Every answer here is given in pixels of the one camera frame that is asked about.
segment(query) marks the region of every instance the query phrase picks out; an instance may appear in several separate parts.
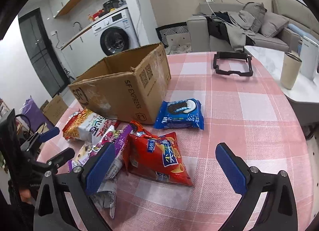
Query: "gray pillow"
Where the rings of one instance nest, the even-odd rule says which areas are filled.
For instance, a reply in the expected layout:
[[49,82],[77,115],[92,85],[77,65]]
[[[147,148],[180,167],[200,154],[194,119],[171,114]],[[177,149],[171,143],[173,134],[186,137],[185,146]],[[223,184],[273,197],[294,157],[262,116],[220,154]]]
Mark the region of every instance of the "gray pillow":
[[289,19],[274,14],[271,12],[266,12],[264,23],[260,28],[260,32],[265,37],[275,37],[280,33],[289,23]]
[[267,12],[267,9],[264,7],[264,4],[263,3],[247,3],[244,6],[243,10],[246,12],[249,12],[251,15],[253,15],[253,17],[255,17],[255,20],[250,29],[254,33],[257,33],[264,22],[265,13]]

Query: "checkered tablecloth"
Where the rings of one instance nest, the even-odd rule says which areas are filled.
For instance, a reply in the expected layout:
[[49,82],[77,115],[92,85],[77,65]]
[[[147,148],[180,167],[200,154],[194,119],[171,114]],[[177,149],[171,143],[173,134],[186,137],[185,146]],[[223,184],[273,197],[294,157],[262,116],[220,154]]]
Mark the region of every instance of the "checkered tablecloth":
[[[215,158],[215,148],[225,142],[248,166],[277,174],[287,171],[297,204],[299,230],[311,218],[313,180],[307,145],[286,97],[267,70],[253,58],[253,77],[217,75],[214,53],[168,56],[172,80],[167,101],[195,98],[202,103],[205,130],[175,129],[183,162],[193,187],[162,184],[124,171],[118,175],[115,219],[102,215],[113,230],[218,230],[235,208],[235,194]],[[237,61],[219,61],[221,69],[243,70]],[[62,129],[68,116],[80,108],[77,101],[58,122]],[[146,129],[162,135],[171,130]],[[67,142],[62,134],[47,142],[39,160],[46,161],[67,147],[77,152],[81,142]],[[60,172],[67,171],[66,166]],[[246,226],[253,227],[266,194]],[[84,229],[71,205],[79,228]]]

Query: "washing machine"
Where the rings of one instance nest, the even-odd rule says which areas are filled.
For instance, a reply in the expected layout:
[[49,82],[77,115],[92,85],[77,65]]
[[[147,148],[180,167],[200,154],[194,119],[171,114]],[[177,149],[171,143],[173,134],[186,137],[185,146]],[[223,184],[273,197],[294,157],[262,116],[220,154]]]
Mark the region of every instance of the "washing machine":
[[95,52],[102,57],[139,47],[138,38],[128,9],[123,9],[92,26],[96,43]]

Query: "red package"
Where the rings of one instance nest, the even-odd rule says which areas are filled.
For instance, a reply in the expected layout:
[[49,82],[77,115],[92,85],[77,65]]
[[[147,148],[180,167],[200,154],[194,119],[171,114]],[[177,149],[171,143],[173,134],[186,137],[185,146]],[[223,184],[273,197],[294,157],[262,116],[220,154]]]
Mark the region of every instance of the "red package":
[[161,182],[193,185],[183,164],[175,132],[158,137],[137,121],[131,121],[130,125],[136,134],[129,134],[123,152],[129,172]]

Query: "small cardboard box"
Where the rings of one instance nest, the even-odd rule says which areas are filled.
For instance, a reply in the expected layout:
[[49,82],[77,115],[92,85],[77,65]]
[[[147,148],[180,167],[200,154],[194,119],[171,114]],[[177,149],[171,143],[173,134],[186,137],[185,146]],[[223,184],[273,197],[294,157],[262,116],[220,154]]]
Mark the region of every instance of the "small cardboard box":
[[43,114],[48,118],[49,121],[52,122],[53,125],[56,125],[67,108],[68,106],[62,100],[62,98],[59,95],[56,95],[43,109]]
[[158,43],[105,57],[69,87],[83,107],[103,117],[152,124],[170,79]]

